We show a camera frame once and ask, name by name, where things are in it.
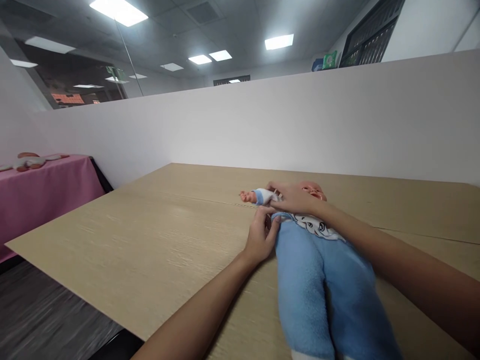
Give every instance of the dark window frame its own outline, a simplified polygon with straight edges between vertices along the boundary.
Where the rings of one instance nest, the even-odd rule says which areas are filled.
[[[389,14],[387,18],[383,19],[381,22],[379,22],[375,27],[374,30],[371,32],[371,35],[368,36],[365,39],[361,39],[360,41],[357,42],[354,46],[350,46],[352,42],[352,38],[357,35],[357,32],[362,28],[363,25],[365,25],[368,21],[371,19],[374,19],[374,17],[378,14],[378,11],[384,7],[388,3],[396,3],[396,6],[394,6],[394,11],[392,14]],[[392,35],[393,29],[395,28],[395,24],[397,23],[397,20],[400,16],[400,13],[402,12],[402,8],[404,6],[405,0],[379,0],[375,6],[363,17],[363,19],[353,28],[352,31],[348,34],[346,37],[345,41],[345,46],[343,48],[342,56],[340,59],[339,67],[340,68],[345,68],[345,67],[350,67],[350,66],[357,66],[357,65],[363,65],[363,64],[373,64],[373,63],[379,63],[382,61],[383,58],[383,53],[380,55],[380,57],[373,59],[373,61],[365,61],[362,64],[360,64],[362,60],[362,54],[365,50],[366,45],[369,44],[370,41],[375,39],[378,35],[382,34],[382,32],[387,32],[388,33],[388,39],[386,41],[386,44],[384,45],[383,52],[385,52],[386,47],[388,46],[388,43],[390,41],[390,37]],[[359,52],[358,56],[355,59],[355,62],[353,64],[346,64],[347,59],[353,55],[355,52]]]
[[[234,77],[228,77],[220,80],[213,80],[213,86],[230,84],[229,81],[235,80],[235,79],[238,79],[240,80],[241,83],[243,83],[246,81],[250,81],[250,75],[234,76]]]

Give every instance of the doll head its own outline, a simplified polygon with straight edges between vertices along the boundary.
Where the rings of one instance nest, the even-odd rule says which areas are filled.
[[[33,157],[33,158],[39,158],[40,156],[38,156],[36,153],[34,152],[21,152],[18,154],[17,158],[21,159],[21,158],[26,158],[26,157]]]
[[[298,186],[304,191],[316,197],[319,200],[327,201],[327,197],[325,196],[324,192],[320,185],[313,181],[301,181],[298,183]]]

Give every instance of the baby doll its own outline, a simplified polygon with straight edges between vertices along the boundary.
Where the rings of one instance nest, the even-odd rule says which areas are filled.
[[[298,186],[327,201],[318,184]],[[264,206],[282,200],[261,188],[240,196]],[[273,214],[272,220],[278,216],[278,312],[292,358],[401,359],[370,263],[322,220],[287,212]]]
[[[21,152],[18,154],[18,160],[13,165],[0,166],[0,172],[15,169],[18,172],[25,172],[28,169],[40,169],[45,162],[53,161],[63,158],[68,158],[69,155],[52,155],[47,157],[40,157],[34,152]]]

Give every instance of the blue baby outfit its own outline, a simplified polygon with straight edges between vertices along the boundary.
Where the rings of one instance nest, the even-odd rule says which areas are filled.
[[[275,249],[278,310],[290,348],[319,359],[334,360],[336,351],[354,360],[401,359],[370,263],[335,231],[337,239],[327,239],[298,215],[277,216],[286,219]]]

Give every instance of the air vent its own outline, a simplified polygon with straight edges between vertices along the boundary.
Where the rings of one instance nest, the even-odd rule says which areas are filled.
[[[6,0],[0,13],[7,13],[34,24],[48,23],[54,16],[14,0]]]
[[[220,19],[220,16],[208,1],[188,7],[185,11],[197,25],[204,25]]]

